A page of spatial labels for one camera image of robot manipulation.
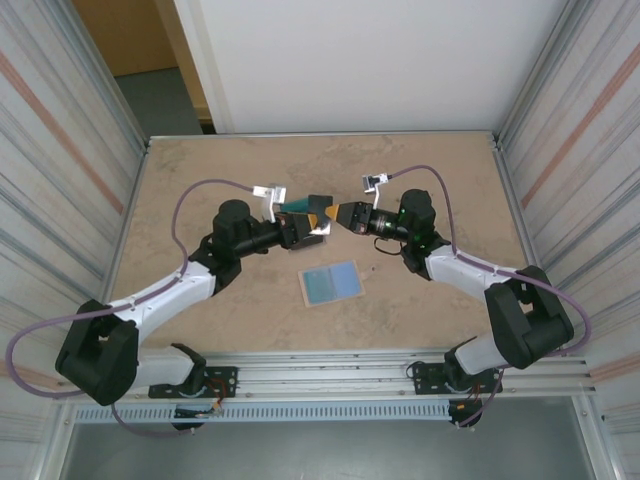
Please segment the translucent corrugated side panel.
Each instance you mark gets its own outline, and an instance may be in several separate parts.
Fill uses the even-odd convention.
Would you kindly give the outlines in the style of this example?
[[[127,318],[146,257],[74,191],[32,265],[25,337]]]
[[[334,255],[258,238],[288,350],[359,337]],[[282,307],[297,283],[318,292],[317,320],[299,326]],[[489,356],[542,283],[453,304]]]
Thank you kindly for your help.
[[[605,425],[640,443],[640,0],[560,0],[499,132],[538,264],[591,333]]]
[[[38,442],[49,407],[6,345],[103,294],[145,151],[71,0],[0,0],[0,445]]]

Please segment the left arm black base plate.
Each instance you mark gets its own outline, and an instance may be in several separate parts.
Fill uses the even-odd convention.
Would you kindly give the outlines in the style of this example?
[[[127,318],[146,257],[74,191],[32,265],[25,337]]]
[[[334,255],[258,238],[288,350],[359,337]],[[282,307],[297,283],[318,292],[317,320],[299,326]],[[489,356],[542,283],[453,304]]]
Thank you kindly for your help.
[[[195,384],[153,385],[148,389],[148,396],[152,399],[234,398],[238,386],[238,373],[239,369],[233,366],[207,366]]]

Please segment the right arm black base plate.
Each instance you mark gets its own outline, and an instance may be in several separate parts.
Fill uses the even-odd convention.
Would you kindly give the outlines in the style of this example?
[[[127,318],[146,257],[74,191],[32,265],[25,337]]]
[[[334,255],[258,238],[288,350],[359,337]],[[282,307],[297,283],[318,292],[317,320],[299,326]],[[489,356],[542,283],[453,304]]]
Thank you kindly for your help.
[[[416,361],[405,370],[409,380],[413,382],[416,395],[469,395],[490,394],[496,389],[497,393],[503,391],[502,382],[499,380],[499,371],[492,369],[484,371],[464,381],[462,386],[454,386],[446,377],[444,365],[440,363],[425,363]]]

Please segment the brown wooden door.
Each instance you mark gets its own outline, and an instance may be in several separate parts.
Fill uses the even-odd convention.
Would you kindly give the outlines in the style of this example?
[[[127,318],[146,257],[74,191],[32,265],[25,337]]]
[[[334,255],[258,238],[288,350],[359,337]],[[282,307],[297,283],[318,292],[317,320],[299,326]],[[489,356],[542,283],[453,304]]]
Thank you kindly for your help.
[[[174,0],[71,0],[147,136],[216,128]]]

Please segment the clear acrylic card stand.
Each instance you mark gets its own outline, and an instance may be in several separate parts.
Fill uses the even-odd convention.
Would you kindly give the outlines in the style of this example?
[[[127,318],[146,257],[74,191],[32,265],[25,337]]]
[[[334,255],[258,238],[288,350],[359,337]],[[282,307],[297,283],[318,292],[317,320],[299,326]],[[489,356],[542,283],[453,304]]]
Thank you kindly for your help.
[[[288,241],[289,246],[287,246],[287,249],[290,249],[290,250],[302,250],[302,249],[305,249],[305,248],[312,247],[312,246],[294,246],[294,243],[295,243],[296,237],[297,237],[297,235],[296,235],[296,230],[297,229],[295,228],[295,226],[293,224],[291,213],[284,213],[281,210],[280,210],[280,213],[284,215],[286,229],[292,235],[292,239]],[[321,216],[321,217],[317,217],[317,218],[318,218],[318,225],[314,230],[303,230],[303,231],[310,231],[312,234],[317,235],[318,236],[318,244],[321,244],[321,243],[324,242],[324,238],[330,234],[331,219],[327,215],[327,213],[326,213],[325,216]]]

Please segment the white door frame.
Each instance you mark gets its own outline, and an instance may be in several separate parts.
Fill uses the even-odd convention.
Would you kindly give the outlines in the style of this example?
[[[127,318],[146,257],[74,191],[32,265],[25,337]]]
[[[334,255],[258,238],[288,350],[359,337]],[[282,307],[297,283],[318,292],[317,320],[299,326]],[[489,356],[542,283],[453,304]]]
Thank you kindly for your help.
[[[213,41],[206,24],[204,0],[174,0],[189,52],[218,134],[235,134]]]

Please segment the aluminium mounting rail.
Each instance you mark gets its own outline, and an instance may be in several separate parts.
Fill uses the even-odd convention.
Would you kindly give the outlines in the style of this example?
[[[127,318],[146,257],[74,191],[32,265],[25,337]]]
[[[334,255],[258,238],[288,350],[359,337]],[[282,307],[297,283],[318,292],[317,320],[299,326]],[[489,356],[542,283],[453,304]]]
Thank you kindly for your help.
[[[436,363],[443,349],[225,352],[204,356],[211,366],[239,369],[237,401],[393,400],[415,395],[407,367]],[[542,359],[509,369],[504,398],[593,395],[595,384],[581,357]]]

